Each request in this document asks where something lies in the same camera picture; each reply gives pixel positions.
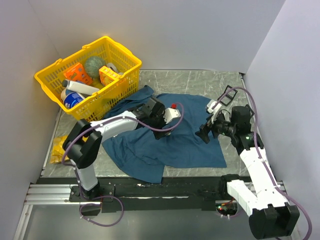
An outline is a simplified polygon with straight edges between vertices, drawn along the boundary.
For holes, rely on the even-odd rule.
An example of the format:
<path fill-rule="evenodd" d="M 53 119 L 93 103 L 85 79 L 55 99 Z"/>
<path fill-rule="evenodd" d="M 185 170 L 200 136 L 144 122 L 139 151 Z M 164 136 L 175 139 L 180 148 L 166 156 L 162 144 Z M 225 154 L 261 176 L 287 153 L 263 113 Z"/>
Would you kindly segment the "dark blue t-shirt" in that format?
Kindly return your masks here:
<path fill-rule="evenodd" d="M 121 171 L 135 179 L 160 183 L 166 166 L 179 169 L 227 166 L 219 140 L 211 137 L 206 144 L 195 134 L 208 116 L 209 98 L 173 93 L 162 93 L 156 98 L 166 107 L 181 103 L 183 120 L 169 136 L 159 140 L 151 130 L 142 127 L 104 141 L 104 150 Z"/>

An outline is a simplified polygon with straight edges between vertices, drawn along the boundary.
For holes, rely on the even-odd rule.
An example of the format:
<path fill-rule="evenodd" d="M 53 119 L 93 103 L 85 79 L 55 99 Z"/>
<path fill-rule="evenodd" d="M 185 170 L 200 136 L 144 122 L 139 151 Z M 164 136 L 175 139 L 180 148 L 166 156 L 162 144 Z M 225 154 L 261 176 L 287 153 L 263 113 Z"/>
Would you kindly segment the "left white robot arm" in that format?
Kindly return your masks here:
<path fill-rule="evenodd" d="M 171 131 L 163 127 L 181 116 L 174 107 L 166 108 L 157 98 L 151 97 L 147 103 L 130 107 L 116 116 L 88 122 L 78 120 L 62 145 L 64 156 L 71 161 L 76 174 L 79 191 L 87 201 L 94 201 L 100 195 L 94 162 L 101 143 L 119 134 L 149 126 L 158 140 Z"/>

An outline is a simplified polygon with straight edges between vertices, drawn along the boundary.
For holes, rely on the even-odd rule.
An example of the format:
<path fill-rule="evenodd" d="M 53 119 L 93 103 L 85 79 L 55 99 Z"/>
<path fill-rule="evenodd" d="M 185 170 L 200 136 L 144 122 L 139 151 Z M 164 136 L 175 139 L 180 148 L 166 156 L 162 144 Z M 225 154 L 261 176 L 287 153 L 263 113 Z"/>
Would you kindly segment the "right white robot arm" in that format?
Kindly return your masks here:
<path fill-rule="evenodd" d="M 249 105 L 235 106 L 230 119 L 226 120 L 216 101 L 207 104 L 207 122 L 195 134 L 206 144 L 209 133 L 229 137 L 249 173 L 254 187 L 252 192 L 240 176 L 227 174 L 221 177 L 218 193 L 223 199 L 233 197 L 248 215 L 252 235 L 257 239 L 290 236 L 300 217 L 296 205 L 277 191 L 274 175 L 266 157 L 261 138 L 252 131 L 251 118 L 254 112 Z"/>

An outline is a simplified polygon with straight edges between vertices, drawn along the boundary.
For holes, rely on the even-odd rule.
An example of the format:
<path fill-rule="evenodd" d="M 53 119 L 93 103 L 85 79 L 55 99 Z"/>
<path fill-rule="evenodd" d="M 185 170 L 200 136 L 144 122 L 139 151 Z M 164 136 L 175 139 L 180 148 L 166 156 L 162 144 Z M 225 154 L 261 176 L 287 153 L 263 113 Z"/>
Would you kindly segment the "orange yellow snack box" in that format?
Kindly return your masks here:
<path fill-rule="evenodd" d="M 107 86 L 121 77 L 118 69 L 113 64 L 107 64 L 99 69 L 100 82 Z"/>

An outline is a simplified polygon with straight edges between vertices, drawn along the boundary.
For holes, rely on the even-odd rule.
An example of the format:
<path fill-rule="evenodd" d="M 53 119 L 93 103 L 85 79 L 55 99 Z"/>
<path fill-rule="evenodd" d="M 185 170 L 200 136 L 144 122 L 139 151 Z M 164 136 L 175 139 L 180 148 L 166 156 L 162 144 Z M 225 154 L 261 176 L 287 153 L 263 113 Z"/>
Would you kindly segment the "blue white container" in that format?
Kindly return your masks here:
<path fill-rule="evenodd" d="M 64 89 L 61 92 L 60 98 L 66 109 L 73 108 L 74 106 L 81 103 L 85 99 L 85 97 L 80 93 L 77 93 L 68 89 Z"/>

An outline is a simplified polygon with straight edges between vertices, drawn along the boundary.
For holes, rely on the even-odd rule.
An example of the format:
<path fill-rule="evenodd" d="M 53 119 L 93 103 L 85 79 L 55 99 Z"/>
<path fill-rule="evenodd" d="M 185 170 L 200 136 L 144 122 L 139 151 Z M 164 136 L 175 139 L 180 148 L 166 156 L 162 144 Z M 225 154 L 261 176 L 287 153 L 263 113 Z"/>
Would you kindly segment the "green round melon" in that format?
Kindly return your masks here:
<path fill-rule="evenodd" d="M 97 79 L 100 77 L 99 69 L 105 65 L 106 62 L 103 58 L 99 56 L 91 56 L 86 60 L 84 70 L 89 77 Z"/>

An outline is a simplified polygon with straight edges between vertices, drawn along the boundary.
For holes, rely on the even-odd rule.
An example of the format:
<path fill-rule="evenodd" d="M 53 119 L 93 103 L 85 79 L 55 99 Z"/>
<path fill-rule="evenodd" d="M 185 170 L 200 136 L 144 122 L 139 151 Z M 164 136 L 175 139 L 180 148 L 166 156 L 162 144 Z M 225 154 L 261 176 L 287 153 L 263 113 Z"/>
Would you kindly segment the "white tube bottle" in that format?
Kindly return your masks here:
<path fill-rule="evenodd" d="M 96 87 L 92 87 L 89 85 L 86 85 L 84 83 L 78 82 L 78 81 L 72 81 L 68 79 L 64 79 L 62 81 L 62 86 L 70 91 L 77 92 L 80 94 L 85 94 L 88 96 L 91 96 L 92 94 L 98 92 L 100 89 Z"/>

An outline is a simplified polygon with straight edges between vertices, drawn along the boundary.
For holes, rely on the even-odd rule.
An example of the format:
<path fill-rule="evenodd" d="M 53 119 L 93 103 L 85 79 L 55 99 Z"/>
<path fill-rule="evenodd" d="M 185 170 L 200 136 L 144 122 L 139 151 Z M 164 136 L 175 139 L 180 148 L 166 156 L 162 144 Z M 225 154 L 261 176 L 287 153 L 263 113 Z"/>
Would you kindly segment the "yellow chips bag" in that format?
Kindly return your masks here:
<path fill-rule="evenodd" d="M 65 142 L 67 137 L 67 135 L 64 135 L 55 137 L 53 139 L 52 150 L 49 159 L 50 164 L 60 164 L 62 162 L 62 157 L 65 153 L 65 150 L 63 149 L 63 143 Z"/>

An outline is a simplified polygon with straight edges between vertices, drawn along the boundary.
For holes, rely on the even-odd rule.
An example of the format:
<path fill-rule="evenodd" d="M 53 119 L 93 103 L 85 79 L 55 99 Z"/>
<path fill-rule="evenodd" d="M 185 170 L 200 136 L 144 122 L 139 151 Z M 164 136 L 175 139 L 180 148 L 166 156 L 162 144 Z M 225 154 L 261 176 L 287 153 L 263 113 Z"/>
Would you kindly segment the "black square frame marker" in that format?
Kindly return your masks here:
<path fill-rule="evenodd" d="M 224 92 L 217 100 L 220 101 L 223 106 L 227 107 L 234 100 L 237 93 L 238 91 L 236 89 L 233 89 L 230 85 L 227 85 Z"/>

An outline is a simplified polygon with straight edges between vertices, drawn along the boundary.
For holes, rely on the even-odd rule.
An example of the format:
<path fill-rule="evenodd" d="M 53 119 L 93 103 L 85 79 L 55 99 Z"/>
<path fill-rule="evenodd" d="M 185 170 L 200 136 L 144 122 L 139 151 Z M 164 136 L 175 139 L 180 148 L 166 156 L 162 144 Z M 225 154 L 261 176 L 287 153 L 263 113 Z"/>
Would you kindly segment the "aluminium extrusion rail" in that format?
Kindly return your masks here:
<path fill-rule="evenodd" d="M 74 184 L 30 184 L 24 205 L 77 205 L 79 200 L 70 201 Z"/>

